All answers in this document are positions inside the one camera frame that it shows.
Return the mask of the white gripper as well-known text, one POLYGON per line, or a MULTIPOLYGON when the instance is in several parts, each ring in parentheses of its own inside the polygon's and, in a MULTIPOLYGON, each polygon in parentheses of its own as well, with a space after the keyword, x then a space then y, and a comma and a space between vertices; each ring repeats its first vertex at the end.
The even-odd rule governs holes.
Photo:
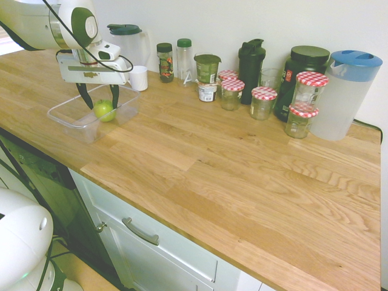
POLYGON ((81 98, 89 109, 93 109, 93 101, 87 91, 86 84, 111 84, 112 106, 116 109, 119 100, 119 85, 129 80, 128 68, 125 60, 119 53, 109 52, 107 49, 92 50, 93 58, 89 61, 80 61, 72 53, 58 53, 56 59, 64 81, 76 83, 81 98))

